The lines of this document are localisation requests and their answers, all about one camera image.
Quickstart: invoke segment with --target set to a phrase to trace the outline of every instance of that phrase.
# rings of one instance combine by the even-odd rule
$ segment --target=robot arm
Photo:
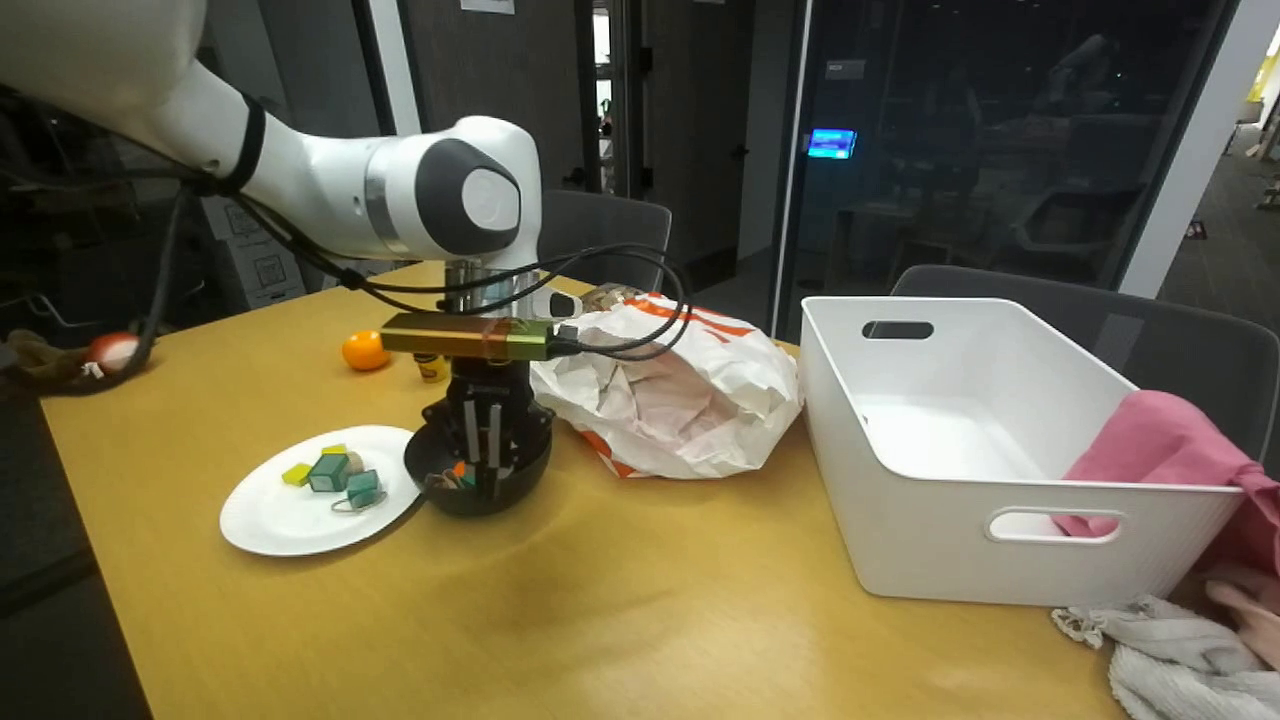
[[[0,85],[132,135],[261,200],[333,256],[536,258],[527,133],[467,115],[430,135],[306,135],[196,61],[205,0],[10,0]]]

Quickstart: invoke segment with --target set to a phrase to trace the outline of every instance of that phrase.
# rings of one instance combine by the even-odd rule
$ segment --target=plastic bag
[[[675,303],[662,294],[633,294],[569,323],[584,342],[618,342],[656,332],[671,313]],[[540,361],[533,392],[587,434],[616,477],[662,480],[763,468],[802,406],[797,356],[761,328],[717,313],[693,313],[675,348],[653,361],[594,352]]]

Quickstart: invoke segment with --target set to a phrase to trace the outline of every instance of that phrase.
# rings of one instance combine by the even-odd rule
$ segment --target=pink cloth
[[[1100,426],[1067,480],[1237,484],[1248,504],[1215,539],[1215,554],[1275,576],[1280,486],[1196,405],[1173,392],[1132,392]],[[1067,536],[1109,536],[1112,517],[1054,517]]]

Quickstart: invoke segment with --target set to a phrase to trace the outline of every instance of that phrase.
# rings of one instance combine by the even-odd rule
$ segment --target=black chair
[[[671,243],[671,212],[662,203],[633,200],[633,197],[604,197],[604,191],[571,191],[547,188],[545,191],[545,234],[540,258],[557,263],[574,253],[591,246],[636,246],[646,256],[662,256]],[[562,267],[587,282],[626,282],[626,286],[658,286],[662,271],[653,258],[636,256],[584,256]]]
[[[1280,392],[1280,339],[1259,323],[1087,282],[959,263],[915,263],[890,292],[1016,300],[1132,385],[1201,405],[1201,410],[1248,457],[1268,457]]]

